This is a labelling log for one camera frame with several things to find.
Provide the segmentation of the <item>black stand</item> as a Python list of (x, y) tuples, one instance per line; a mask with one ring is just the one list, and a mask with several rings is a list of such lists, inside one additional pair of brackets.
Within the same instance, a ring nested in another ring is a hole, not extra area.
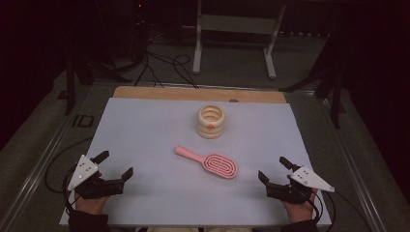
[(102, 63), (74, 48), (66, 52), (66, 90), (62, 91), (58, 99), (66, 101), (65, 114), (70, 115), (75, 107), (75, 80), (78, 79), (82, 85), (92, 85), (94, 77), (91, 70), (95, 69), (117, 82), (127, 83), (128, 79), (111, 71)]
[(341, 49), (338, 47), (340, 39), (337, 33), (331, 34), (320, 51), (314, 62), (308, 76), (290, 86), (279, 88), (280, 92), (292, 93), (300, 90), (302, 87), (319, 80), (319, 84), (314, 90), (314, 96), (318, 99), (327, 99), (330, 93), (331, 97), (331, 121), (339, 129), (339, 112), (341, 110), (341, 87), (343, 79), (343, 68), (341, 60)]

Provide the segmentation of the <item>person's left hand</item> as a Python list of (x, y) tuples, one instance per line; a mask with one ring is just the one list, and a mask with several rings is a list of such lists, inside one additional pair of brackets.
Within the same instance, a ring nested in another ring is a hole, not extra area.
[(96, 216), (103, 213), (104, 205), (108, 200), (108, 196), (98, 199), (84, 199), (77, 193), (75, 193), (74, 196), (76, 199), (75, 209), (77, 211)]

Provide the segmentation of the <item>cream ribbed cup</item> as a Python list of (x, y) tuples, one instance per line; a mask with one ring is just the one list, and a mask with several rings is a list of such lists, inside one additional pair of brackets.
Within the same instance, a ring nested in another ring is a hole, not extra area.
[(225, 113), (217, 105), (204, 105), (197, 112), (196, 130), (206, 139), (215, 139), (224, 131)]

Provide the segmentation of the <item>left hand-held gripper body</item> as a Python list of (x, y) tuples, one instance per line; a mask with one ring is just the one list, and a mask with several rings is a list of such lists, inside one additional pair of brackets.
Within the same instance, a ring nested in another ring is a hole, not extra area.
[(67, 190), (74, 190), (84, 199), (97, 199), (105, 196), (122, 194), (125, 182), (119, 178), (105, 180), (101, 177), (99, 165), (92, 163), (91, 158), (82, 155), (73, 168), (73, 175)]

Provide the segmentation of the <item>person's right hand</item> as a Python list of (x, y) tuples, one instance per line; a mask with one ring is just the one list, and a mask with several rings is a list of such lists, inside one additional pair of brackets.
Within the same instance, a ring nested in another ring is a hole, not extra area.
[(307, 202), (303, 204), (291, 204), (288, 202), (282, 202), (283, 208), (285, 209), (288, 220), (290, 223), (296, 223), (306, 220), (311, 220), (314, 211), (314, 200), (317, 190), (314, 189), (310, 198)]

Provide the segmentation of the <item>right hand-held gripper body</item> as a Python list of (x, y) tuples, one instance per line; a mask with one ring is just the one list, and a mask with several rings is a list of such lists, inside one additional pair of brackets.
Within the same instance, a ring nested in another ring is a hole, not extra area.
[(335, 191), (333, 186), (307, 166), (298, 167), (289, 178), (288, 185), (274, 184), (266, 179), (267, 196), (290, 204), (304, 204), (310, 199), (315, 189), (327, 192)]

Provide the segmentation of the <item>white metal stand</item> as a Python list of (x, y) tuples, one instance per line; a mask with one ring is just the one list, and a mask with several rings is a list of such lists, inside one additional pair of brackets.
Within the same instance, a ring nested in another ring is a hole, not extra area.
[(193, 55), (192, 72), (200, 73), (202, 56), (202, 32), (219, 31), (231, 33), (250, 33), (269, 35), (270, 43), (263, 49), (267, 74), (270, 79), (277, 78), (277, 72), (273, 61), (273, 50), (278, 38), (281, 22), (286, 6), (281, 4), (278, 14), (274, 19), (259, 17), (244, 17), (230, 15), (216, 15), (202, 13), (202, 0), (197, 0), (196, 26), (195, 26), (195, 50)]

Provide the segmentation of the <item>wooden table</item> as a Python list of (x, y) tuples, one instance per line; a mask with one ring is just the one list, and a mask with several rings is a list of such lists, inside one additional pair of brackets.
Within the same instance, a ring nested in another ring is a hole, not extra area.
[(283, 93), (272, 91), (194, 89), (157, 87), (117, 87), (114, 98), (212, 102), (286, 103)]

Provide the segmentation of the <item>metal table frame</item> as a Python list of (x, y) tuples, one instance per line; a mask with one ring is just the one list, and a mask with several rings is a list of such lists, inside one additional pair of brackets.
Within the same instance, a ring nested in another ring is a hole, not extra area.
[[(23, 223), (30, 228), (39, 225), (43, 231), (59, 229), (57, 210), (61, 202), (43, 184), (46, 169), (52, 160), (70, 158), (74, 152), (85, 150), (95, 129), (72, 128), (74, 116), (99, 117), (116, 88), (82, 87), (72, 113), (66, 115), (66, 103), (57, 98), (60, 88), (56, 86), (32, 110), (0, 151), (0, 232), (15, 232)], [(315, 165), (337, 181), (372, 230), (382, 231), (384, 227), (377, 223), (380, 213), (365, 181), (366, 173), (354, 161), (353, 147), (347, 144), (349, 135), (329, 121), (326, 101), (316, 101), (312, 108), (321, 112), (319, 117), (323, 121), (316, 133), (304, 130), (303, 136)]]

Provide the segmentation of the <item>pink hairbrush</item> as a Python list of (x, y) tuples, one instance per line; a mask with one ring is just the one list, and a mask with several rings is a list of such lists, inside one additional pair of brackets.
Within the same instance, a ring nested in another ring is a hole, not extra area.
[(233, 179), (238, 172), (236, 162), (220, 154), (200, 156), (180, 145), (175, 148), (175, 153), (181, 157), (199, 162), (206, 171), (224, 179)]

